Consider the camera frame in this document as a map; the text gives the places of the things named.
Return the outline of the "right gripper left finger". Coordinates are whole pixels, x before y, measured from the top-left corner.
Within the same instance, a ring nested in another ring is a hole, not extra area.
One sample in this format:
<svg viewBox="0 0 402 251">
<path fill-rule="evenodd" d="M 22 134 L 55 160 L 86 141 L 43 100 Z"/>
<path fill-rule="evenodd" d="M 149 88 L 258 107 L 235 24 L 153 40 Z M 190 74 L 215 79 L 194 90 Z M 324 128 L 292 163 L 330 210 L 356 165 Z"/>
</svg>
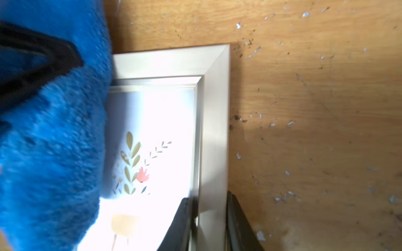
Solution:
<svg viewBox="0 0 402 251">
<path fill-rule="evenodd" d="M 183 198 L 157 251 L 188 251 L 193 223 L 193 200 Z"/>
</svg>

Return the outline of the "white picture frame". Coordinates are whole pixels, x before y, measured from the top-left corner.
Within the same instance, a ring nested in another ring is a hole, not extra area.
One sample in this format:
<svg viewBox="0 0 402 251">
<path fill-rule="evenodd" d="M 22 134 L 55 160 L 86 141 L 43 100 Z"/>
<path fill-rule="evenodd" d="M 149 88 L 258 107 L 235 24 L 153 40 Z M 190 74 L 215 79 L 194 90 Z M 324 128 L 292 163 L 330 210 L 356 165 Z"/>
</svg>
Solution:
<svg viewBox="0 0 402 251">
<path fill-rule="evenodd" d="M 79 251 L 157 251 L 183 198 L 188 251 L 226 246 L 230 47 L 115 54 L 99 215 Z"/>
</svg>

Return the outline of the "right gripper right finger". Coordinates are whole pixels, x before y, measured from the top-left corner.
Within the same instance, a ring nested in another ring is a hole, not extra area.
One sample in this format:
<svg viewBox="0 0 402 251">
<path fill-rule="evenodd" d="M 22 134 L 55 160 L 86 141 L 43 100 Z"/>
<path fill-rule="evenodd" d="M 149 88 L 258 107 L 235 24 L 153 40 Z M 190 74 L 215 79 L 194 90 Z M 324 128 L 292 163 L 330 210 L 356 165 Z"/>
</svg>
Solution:
<svg viewBox="0 0 402 251">
<path fill-rule="evenodd" d="M 227 246 L 229 251 L 264 251 L 236 196 L 227 193 Z"/>
</svg>

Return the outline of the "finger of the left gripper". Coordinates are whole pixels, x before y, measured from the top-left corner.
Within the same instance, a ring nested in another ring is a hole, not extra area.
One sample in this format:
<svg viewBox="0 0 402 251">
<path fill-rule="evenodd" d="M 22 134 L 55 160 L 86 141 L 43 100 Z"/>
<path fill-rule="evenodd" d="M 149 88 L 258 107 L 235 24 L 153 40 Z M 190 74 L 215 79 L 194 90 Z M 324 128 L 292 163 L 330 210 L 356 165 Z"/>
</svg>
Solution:
<svg viewBox="0 0 402 251">
<path fill-rule="evenodd" d="M 1 22 L 2 110 L 11 110 L 51 80 L 82 66 L 73 43 Z"/>
</svg>

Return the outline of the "blue microfiber cloth black trim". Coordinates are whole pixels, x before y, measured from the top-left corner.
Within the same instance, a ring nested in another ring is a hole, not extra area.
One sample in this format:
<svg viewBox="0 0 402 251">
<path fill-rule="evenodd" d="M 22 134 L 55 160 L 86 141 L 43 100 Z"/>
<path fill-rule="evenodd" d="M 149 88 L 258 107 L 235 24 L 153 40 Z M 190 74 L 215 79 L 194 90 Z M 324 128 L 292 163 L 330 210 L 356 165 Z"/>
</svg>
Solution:
<svg viewBox="0 0 402 251">
<path fill-rule="evenodd" d="M 112 45 L 103 1 L 1 1 L 7 22 L 73 43 L 83 66 L 1 109 L 1 231 L 15 251 L 72 251 L 99 212 Z"/>
</svg>

